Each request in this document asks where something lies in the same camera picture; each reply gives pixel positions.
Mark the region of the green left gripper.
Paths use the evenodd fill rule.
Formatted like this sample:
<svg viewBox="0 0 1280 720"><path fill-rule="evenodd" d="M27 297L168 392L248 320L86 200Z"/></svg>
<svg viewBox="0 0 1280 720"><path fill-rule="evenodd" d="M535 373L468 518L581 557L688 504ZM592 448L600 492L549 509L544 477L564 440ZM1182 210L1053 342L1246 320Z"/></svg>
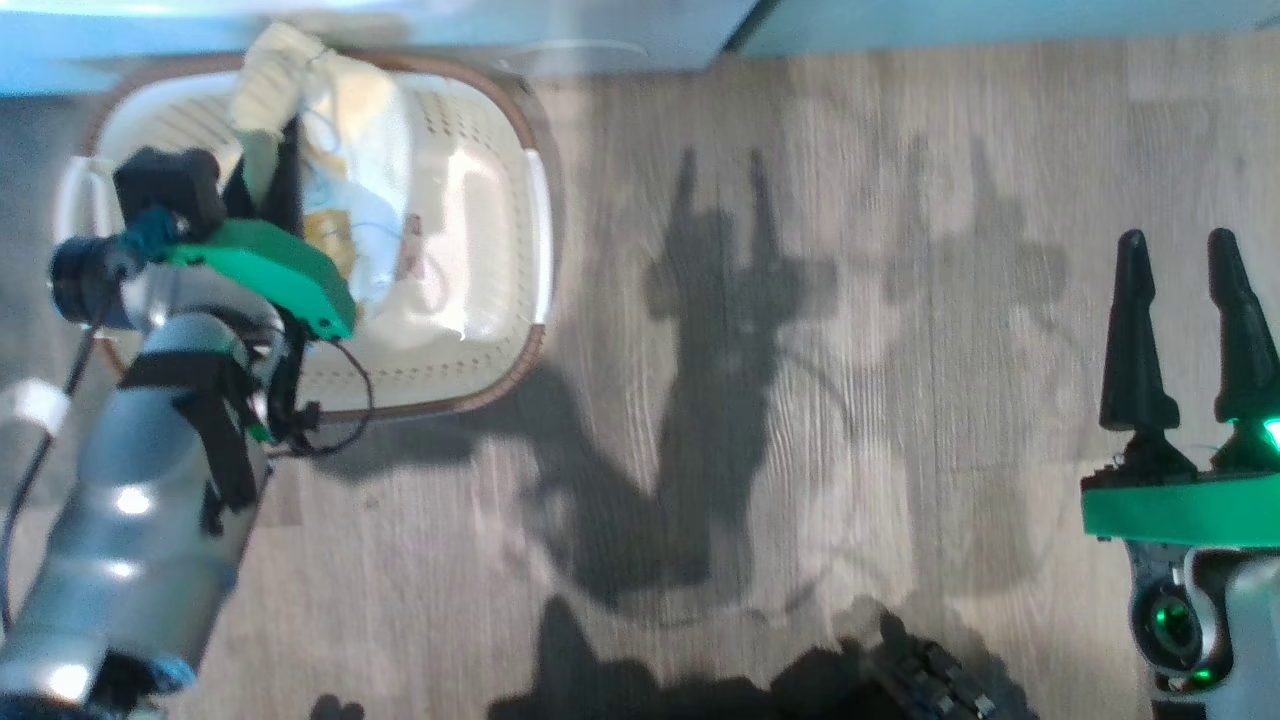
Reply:
<svg viewBox="0 0 1280 720"><path fill-rule="evenodd" d="M172 246L165 261L207 266L288 311L320 340L349 338L357 305L335 263L303 240L300 179L300 118L282 131L276 163L262 200L262 219L244 165L236 165L221 190L227 219L205 241Z"/></svg>

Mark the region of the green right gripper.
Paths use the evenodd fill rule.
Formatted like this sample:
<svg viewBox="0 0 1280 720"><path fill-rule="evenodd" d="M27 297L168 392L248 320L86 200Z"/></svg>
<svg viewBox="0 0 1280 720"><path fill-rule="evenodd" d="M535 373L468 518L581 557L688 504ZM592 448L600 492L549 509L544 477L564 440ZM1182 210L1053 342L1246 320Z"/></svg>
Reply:
<svg viewBox="0 0 1280 720"><path fill-rule="evenodd" d="M1146 234L1117 241L1105 348L1100 427L1135 434L1107 466L1080 482L1087 534L1140 543L1275 550L1279 542L1279 359L1236 236L1207 241L1210 297L1220 319L1215 416L1236 423L1201 470L1162 430L1181 423L1165 392L1151 306L1155 275Z"/></svg>

